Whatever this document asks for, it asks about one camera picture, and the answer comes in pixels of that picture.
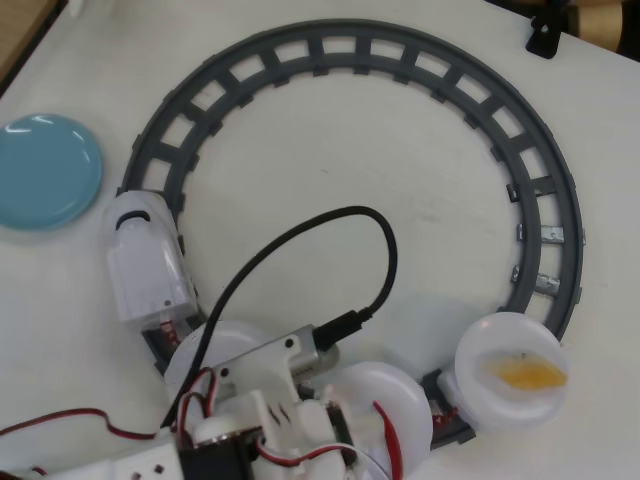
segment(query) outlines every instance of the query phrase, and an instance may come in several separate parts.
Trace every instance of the light blue plate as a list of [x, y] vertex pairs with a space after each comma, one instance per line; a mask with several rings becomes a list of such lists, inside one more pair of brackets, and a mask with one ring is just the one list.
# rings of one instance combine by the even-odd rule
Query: light blue plate
[[46, 230], [80, 215], [102, 180], [93, 135], [59, 115], [32, 115], [0, 130], [0, 224]]

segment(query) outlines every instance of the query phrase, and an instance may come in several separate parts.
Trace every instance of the red wire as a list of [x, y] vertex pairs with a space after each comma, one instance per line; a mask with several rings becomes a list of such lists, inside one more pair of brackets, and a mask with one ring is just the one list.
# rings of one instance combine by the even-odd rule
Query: red wire
[[380, 414], [384, 422], [384, 439], [387, 443], [387, 450], [389, 451], [389, 460], [391, 460], [391, 476], [393, 480], [402, 480], [404, 476], [404, 465], [396, 429], [393, 428], [393, 424], [391, 420], [389, 420], [387, 413], [378, 402], [373, 402], [373, 408]]
[[332, 445], [332, 446], [329, 446], [329, 447], [318, 448], [317, 450], [309, 452], [306, 455], [303, 455], [301, 457], [285, 459], [285, 458], [280, 458], [280, 457], [274, 457], [270, 453], [268, 453], [265, 450], [263, 450], [261, 448], [261, 445], [260, 445], [260, 438], [261, 437], [258, 437], [258, 439], [256, 440], [257, 446], [258, 446], [258, 451], [260, 452], [260, 455], [263, 456], [268, 461], [270, 461], [271, 463], [275, 463], [276, 465], [279, 465], [281, 467], [288, 467], [288, 468], [289, 467], [297, 467], [298, 465], [300, 465], [305, 460], [313, 460], [314, 458], [316, 458], [316, 457], [318, 457], [318, 456], [320, 456], [320, 455], [322, 455], [324, 453], [331, 452], [333, 450], [343, 450], [344, 449], [344, 447], [341, 447], [339, 445]]
[[[402, 452], [400, 450], [400, 442], [398, 441], [398, 435], [396, 434], [395, 428], [393, 427], [391, 420], [389, 420], [389, 417], [387, 416], [386, 412], [382, 409], [380, 404], [378, 402], [373, 402], [373, 406], [376, 409], [376, 411], [382, 416], [382, 420], [384, 421], [385, 441], [387, 443], [389, 458], [391, 460], [391, 475], [393, 477], [393, 480], [402, 480], [404, 472], [403, 472], [403, 463], [402, 463]], [[285, 458], [275, 457], [271, 455], [269, 452], [263, 450], [260, 445], [261, 438], [262, 437], [258, 437], [258, 439], [256, 440], [256, 446], [258, 448], [258, 452], [260, 452], [260, 455], [264, 457], [266, 460], [270, 461], [271, 463], [274, 463], [281, 467], [288, 467], [288, 468], [297, 467], [305, 460], [312, 460], [324, 453], [331, 452], [333, 450], [344, 449], [344, 447], [341, 447], [339, 445], [331, 445], [327, 447], [318, 448], [301, 457], [285, 459]]]
[[129, 440], [152, 440], [156, 436], [155, 433], [136, 433], [115, 427], [111, 424], [109, 415], [107, 415], [107, 413], [103, 410], [99, 410], [97, 408], [72, 408], [71, 410], [62, 410], [60, 412], [49, 413], [48, 415], [43, 415], [42, 417], [34, 418], [33, 420], [28, 420], [26, 422], [3, 428], [2, 430], [0, 430], [0, 437], [4, 437], [5, 435], [9, 435], [10, 433], [17, 432], [18, 430], [41, 425], [43, 423], [50, 422], [51, 420], [75, 417], [79, 415], [94, 415], [96, 417], [102, 417], [107, 424], [107, 430], [118, 437], [128, 438]]
[[207, 373], [211, 376], [211, 380], [209, 380], [209, 388], [207, 389], [207, 396], [205, 398], [205, 406], [203, 408], [203, 413], [204, 413], [204, 417], [205, 418], [209, 418], [210, 416], [213, 415], [213, 407], [212, 407], [211, 402], [213, 400], [213, 394], [215, 393], [215, 386], [216, 386], [216, 373], [215, 373], [215, 370], [213, 368], [211, 368], [211, 367], [202, 368], [200, 370], [200, 372], [198, 372], [198, 375], [193, 380], [193, 382], [191, 382], [191, 385], [189, 385], [189, 388], [187, 389], [187, 392], [191, 391], [191, 389], [195, 386], [195, 384], [198, 383], [200, 381], [200, 379]]
[[176, 328], [173, 325], [173, 322], [169, 321], [169, 322], [161, 323], [160, 329], [162, 330], [162, 333], [164, 334], [165, 338], [171, 345], [173, 345], [174, 347], [177, 347], [178, 345], [180, 345], [178, 332], [176, 332]]
[[433, 428], [444, 428], [458, 415], [458, 408], [455, 407], [450, 412], [442, 415], [432, 415]]

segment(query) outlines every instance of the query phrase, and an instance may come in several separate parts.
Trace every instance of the black clip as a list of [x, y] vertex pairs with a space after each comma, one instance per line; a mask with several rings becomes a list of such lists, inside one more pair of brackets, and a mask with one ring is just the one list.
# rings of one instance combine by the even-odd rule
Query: black clip
[[565, 23], [566, 15], [563, 8], [546, 8], [536, 14], [531, 19], [533, 34], [527, 42], [527, 50], [542, 58], [555, 57]]

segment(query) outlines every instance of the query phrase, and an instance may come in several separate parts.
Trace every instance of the white table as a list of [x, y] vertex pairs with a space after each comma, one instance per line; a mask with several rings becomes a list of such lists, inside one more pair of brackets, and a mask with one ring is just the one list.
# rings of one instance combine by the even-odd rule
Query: white table
[[[68, 227], [0, 229], [0, 425], [93, 406], [123, 428], [155, 429], [164, 385], [141, 341], [116, 322], [102, 212], [136, 135], [204, 59], [253, 33], [328, 17], [421, 29], [512, 82], [554, 133], [587, 228], [584, 293], [565, 336], [566, 408], [534, 432], [438, 450], [413, 478], [637, 476], [640, 65], [571, 37], [542, 60], [524, 50], [526, 19], [477, 0], [131, 0], [111, 18], [60, 18], [0, 101], [0, 124], [35, 112], [83, 122], [101, 144], [105, 179]], [[398, 236], [398, 280], [342, 350], [345, 362], [382, 358], [417, 376], [451, 359], [464, 328], [506, 299], [518, 258], [506, 181], [459, 116], [416, 89], [373, 75], [302, 78], [261, 92], [204, 146], [180, 228], [210, 307], [249, 256], [290, 226], [347, 204], [379, 208]], [[513, 239], [508, 251], [504, 238]], [[365, 220], [327, 226], [262, 265], [225, 315], [284, 334], [363, 306], [382, 280], [383, 248]], [[542, 263], [553, 274], [557, 258]], [[536, 298], [530, 313], [547, 306]], [[129, 446], [99, 420], [65, 420], [0, 439], [0, 468], [58, 471]]]

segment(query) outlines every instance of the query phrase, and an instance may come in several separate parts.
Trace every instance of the black cable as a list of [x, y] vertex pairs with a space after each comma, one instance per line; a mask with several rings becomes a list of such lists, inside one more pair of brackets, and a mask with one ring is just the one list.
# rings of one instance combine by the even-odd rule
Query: black cable
[[171, 408], [167, 413], [167, 416], [162, 422], [162, 427], [170, 426], [175, 420], [178, 405], [180, 404], [180, 398], [182, 398], [182, 396], [186, 393], [189, 386], [193, 383], [193, 380], [200, 371], [202, 360], [207, 353], [207, 348], [209, 348], [209, 342], [211, 341], [213, 330], [218, 323], [218, 319], [220, 318], [222, 310], [227, 305], [229, 299], [234, 294], [236, 289], [253, 271], [253, 269], [256, 268], [264, 259], [275, 252], [278, 248], [287, 243], [289, 240], [297, 237], [301, 233], [304, 233], [308, 230], [311, 230], [333, 220], [354, 215], [363, 215], [369, 217], [373, 219], [378, 225], [380, 225], [380, 228], [382, 228], [382, 232], [384, 233], [385, 239], [387, 241], [387, 248], [389, 249], [389, 265], [387, 267], [387, 276], [385, 278], [382, 289], [380, 290], [380, 293], [378, 293], [378, 296], [371, 305], [363, 308], [359, 312], [351, 311], [345, 315], [342, 315], [335, 320], [322, 325], [321, 327], [317, 328], [316, 331], [314, 331], [314, 339], [316, 340], [317, 348], [327, 350], [338, 340], [341, 340], [342, 338], [345, 338], [351, 333], [359, 330], [362, 323], [370, 319], [373, 314], [384, 304], [387, 297], [389, 296], [389, 293], [391, 292], [391, 288], [393, 287], [393, 282], [396, 277], [396, 270], [398, 267], [398, 247], [396, 245], [396, 239], [393, 234], [393, 230], [391, 229], [391, 225], [389, 225], [389, 222], [382, 216], [382, 214], [369, 207], [345, 207], [333, 210], [331, 212], [323, 213], [321, 215], [318, 215], [317, 217], [301, 223], [296, 227], [293, 227], [291, 230], [283, 233], [278, 238], [273, 240], [269, 245], [260, 250], [260, 252], [258, 252], [251, 260], [249, 260], [249, 262], [236, 274], [233, 280], [231, 280], [231, 283], [227, 285], [227, 287], [222, 292], [222, 295], [220, 295], [220, 298], [218, 298], [218, 301], [213, 307], [213, 311], [211, 312], [211, 315], [209, 315], [209, 319], [207, 320], [207, 323], [204, 327], [204, 332], [202, 333], [200, 344], [198, 345], [196, 354], [194, 355], [193, 361], [191, 362], [189, 372], [187, 373], [187, 376], [185, 377], [184, 382], [180, 387], [180, 391], [176, 395], [173, 404], [171, 405]]

